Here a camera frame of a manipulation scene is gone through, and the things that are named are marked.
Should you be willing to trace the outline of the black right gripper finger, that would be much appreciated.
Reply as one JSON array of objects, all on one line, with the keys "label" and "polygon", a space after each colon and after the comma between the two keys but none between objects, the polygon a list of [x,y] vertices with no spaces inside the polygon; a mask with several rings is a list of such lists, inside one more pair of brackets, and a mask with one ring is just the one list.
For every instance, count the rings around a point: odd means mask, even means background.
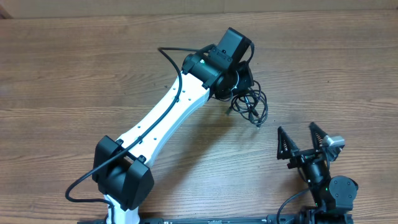
[{"label": "black right gripper finger", "polygon": [[288,134],[284,131],[282,126],[277,129],[278,145],[277,155],[278,156],[295,156],[299,152],[297,145],[291,140]]},{"label": "black right gripper finger", "polygon": [[310,129],[310,134],[312,137],[312,144],[314,150],[318,152],[323,152],[323,143],[322,141],[324,140],[325,137],[328,136],[326,132],[324,132],[318,125],[316,125],[314,122],[311,122],[309,124],[309,129]]}]

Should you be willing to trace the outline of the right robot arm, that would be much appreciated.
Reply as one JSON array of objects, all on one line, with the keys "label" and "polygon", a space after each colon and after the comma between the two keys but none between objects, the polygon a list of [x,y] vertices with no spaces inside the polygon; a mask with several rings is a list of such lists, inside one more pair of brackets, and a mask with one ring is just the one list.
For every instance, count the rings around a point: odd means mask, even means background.
[{"label": "right robot arm", "polygon": [[[353,179],[330,174],[330,164],[338,158],[345,147],[340,135],[330,135],[314,122],[308,125],[313,147],[300,150],[283,127],[278,127],[277,159],[288,160],[289,169],[297,169],[300,178],[307,184],[305,190],[288,198],[278,209],[277,223],[353,223],[354,200],[359,186]],[[282,214],[283,208],[297,197],[310,192],[314,206],[302,207],[291,219]]]}]

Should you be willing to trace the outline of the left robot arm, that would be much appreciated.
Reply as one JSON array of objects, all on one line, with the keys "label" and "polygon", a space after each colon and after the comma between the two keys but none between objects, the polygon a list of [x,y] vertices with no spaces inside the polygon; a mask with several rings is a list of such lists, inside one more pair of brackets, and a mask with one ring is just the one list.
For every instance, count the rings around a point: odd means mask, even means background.
[{"label": "left robot arm", "polygon": [[211,97],[230,100],[253,86],[249,61],[254,44],[228,28],[218,44],[190,49],[165,96],[116,140],[95,147],[92,179],[108,203],[106,223],[139,223],[138,209],[154,186],[150,168],[177,128]]}]

